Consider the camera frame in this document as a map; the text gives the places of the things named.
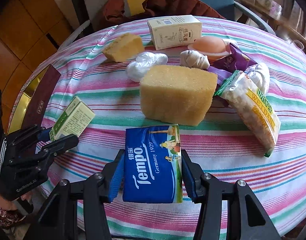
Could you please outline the person left hand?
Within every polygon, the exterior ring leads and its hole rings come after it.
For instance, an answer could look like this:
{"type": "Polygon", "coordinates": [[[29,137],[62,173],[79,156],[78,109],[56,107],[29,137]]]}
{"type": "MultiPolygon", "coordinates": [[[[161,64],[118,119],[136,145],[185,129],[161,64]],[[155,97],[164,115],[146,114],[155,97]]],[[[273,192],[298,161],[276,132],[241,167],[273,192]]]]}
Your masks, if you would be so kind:
{"type": "MultiPolygon", "coordinates": [[[[30,191],[24,195],[21,196],[21,199],[22,200],[27,200],[27,201],[30,201],[32,199],[32,195],[33,195],[33,192],[30,191]]],[[[11,201],[8,201],[6,200],[5,198],[3,198],[1,195],[0,195],[0,207],[6,211],[13,211],[13,210],[17,210],[17,206],[16,204],[14,204],[13,202],[11,201]]]]}

